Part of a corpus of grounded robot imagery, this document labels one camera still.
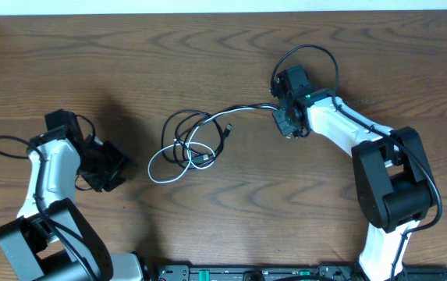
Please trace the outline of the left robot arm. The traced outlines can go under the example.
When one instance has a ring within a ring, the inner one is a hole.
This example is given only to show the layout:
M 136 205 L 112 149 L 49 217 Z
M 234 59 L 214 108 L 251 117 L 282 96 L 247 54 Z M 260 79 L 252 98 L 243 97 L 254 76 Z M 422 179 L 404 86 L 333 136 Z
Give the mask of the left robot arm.
M 16 219 L 0 226 L 0 248 L 20 280 L 149 280 L 144 260 L 110 253 L 76 206 L 78 178 L 110 192 L 134 165 L 95 133 L 84 136 L 80 118 L 64 109 L 48 113 L 46 132 L 25 143 L 27 196 Z

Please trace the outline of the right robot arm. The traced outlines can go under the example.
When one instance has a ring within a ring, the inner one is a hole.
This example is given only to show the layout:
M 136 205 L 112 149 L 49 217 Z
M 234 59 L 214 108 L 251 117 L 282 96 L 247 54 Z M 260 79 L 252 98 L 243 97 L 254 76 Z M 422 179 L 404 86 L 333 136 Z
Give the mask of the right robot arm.
M 393 280 L 403 270 L 407 240 L 424 229 L 420 221 L 428 210 L 442 214 L 420 135 L 363 117 L 334 91 L 316 89 L 302 66 L 274 71 L 270 92 L 279 101 L 273 117 L 282 136 L 315 132 L 351 157 L 357 200 L 369 222 L 358 265 L 369 280 Z

